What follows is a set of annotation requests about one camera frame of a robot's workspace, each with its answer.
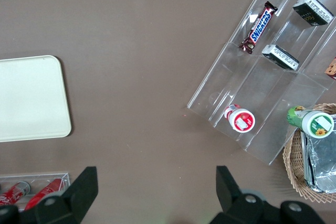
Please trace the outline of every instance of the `candy bar wrapper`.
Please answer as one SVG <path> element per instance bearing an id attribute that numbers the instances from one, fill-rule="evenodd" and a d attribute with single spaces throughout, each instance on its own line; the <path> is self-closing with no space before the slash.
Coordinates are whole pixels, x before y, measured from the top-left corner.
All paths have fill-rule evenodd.
<path id="1" fill-rule="evenodd" d="M 269 21 L 277 10 L 278 8 L 274 7 L 270 2 L 266 2 L 265 8 L 259 13 L 258 18 L 254 22 L 247 38 L 242 42 L 239 48 L 249 54 L 252 54 L 257 41 L 265 31 Z"/>

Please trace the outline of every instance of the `foil-wrapped package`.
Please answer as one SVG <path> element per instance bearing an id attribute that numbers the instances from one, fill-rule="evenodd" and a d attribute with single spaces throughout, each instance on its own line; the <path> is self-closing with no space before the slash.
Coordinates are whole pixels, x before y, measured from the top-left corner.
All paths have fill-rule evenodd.
<path id="1" fill-rule="evenodd" d="M 301 134 L 307 185 L 314 191 L 336 193 L 336 129 L 325 138 Z"/>

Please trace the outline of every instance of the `red and white cup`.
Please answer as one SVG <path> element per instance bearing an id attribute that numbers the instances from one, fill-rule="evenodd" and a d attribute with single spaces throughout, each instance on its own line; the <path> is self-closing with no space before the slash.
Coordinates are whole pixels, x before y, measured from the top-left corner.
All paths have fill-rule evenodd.
<path id="1" fill-rule="evenodd" d="M 242 109 L 238 104 L 228 106 L 224 111 L 224 117 L 228 119 L 231 127 L 239 133 L 249 132 L 256 123 L 254 115 L 250 111 Z"/>

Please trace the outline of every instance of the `container lid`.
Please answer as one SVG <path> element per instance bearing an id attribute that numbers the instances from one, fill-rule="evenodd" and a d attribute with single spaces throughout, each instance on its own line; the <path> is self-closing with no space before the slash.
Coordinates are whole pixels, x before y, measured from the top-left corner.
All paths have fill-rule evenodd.
<path id="1" fill-rule="evenodd" d="M 332 117 L 321 111 L 312 111 L 304 116 L 302 129 L 314 138 L 324 138 L 331 134 L 334 128 Z"/>
<path id="2" fill-rule="evenodd" d="M 248 110 L 238 109 L 229 116 L 229 122 L 235 131 L 245 133 L 253 129 L 256 120 L 254 115 Z"/>

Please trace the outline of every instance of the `clear acrylic display stand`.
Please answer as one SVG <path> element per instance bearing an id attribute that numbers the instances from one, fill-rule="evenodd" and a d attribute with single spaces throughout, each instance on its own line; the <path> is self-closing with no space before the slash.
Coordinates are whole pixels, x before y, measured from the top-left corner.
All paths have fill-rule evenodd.
<path id="1" fill-rule="evenodd" d="M 249 55 L 238 46 L 266 1 L 278 11 Z M 267 164 L 295 131 L 286 120 L 288 109 L 294 105 L 311 108 L 334 82 L 324 71 L 336 56 L 335 19 L 312 27 L 293 10 L 297 1 L 254 0 L 187 105 Z M 319 1 L 336 15 L 336 0 Z M 269 44 L 298 59 L 298 70 L 283 70 L 264 57 L 261 51 Z M 256 125 L 250 132 L 234 131 L 224 118 L 230 104 L 239 104 L 255 115 Z"/>

